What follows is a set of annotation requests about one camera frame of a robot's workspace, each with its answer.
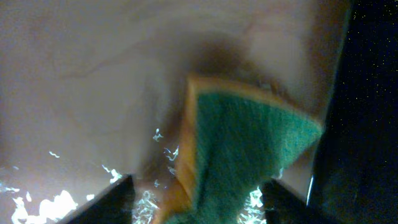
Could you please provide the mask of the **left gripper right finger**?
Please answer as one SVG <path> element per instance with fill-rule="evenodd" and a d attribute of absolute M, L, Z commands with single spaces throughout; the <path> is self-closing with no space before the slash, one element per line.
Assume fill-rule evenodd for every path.
<path fill-rule="evenodd" d="M 266 182 L 261 191 L 267 224 L 340 224 L 338 220 L 306 206 L 275 180 Z"/>

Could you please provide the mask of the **green and orange sponge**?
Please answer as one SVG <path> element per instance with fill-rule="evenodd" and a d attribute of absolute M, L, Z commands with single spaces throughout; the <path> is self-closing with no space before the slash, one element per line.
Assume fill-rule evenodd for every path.
<path fill-rule="evenodd" d="M 175 179 L 156 223 L 236 223 L 251 191 L 324 132 L 283 97 L 243 82 L 190 77 Z"/>

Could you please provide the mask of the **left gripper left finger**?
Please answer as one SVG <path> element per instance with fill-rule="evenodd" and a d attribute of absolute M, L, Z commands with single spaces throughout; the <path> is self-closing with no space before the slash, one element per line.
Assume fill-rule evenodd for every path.
<path fill-rule="evenodd" d="M 57 224 L 131 224 L 135 197 L 133 176 L 124 175 Z"/>

